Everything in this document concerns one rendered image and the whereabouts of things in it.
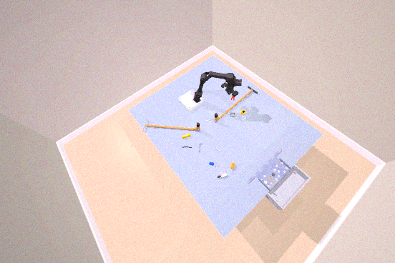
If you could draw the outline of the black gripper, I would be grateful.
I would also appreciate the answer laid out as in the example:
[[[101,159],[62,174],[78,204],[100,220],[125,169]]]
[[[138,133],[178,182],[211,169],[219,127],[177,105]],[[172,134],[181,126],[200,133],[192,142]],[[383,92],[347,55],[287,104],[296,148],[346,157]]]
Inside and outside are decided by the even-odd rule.
[[[225,82],[221,85],[222,88],[226,87],[225,90],[228,93],[228,95],[232,94],[232,96],[236,97],[239,94],[239,92],[236,90],[234,91],[233,86],[228,86],[228,84]]]

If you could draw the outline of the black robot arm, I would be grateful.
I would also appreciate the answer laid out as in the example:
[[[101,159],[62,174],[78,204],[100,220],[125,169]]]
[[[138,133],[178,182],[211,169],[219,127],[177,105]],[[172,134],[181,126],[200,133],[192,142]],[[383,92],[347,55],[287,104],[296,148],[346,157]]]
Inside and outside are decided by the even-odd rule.
[[[234,73],[223,74],[223,73],[218,73],[218,72],[213,72],[213,71],[205,72],[205,73],[201,74],[201,76],[200,76],[200,85],[199,85],[198,90],[194,94],[194,100],[193,100],[194,102],[198,103],[199,101],[201,101],[200,98],[203,95],[203,91],[202,91],[203,84],[211,77],[224,79],[225,82],[228,83],[228,86],[233,86],[233,85],[234,86],[242,86],[242,79],[236,79],[236,76],[234,75]],[[233,86],[233,88],[234,88],[234,86]]]

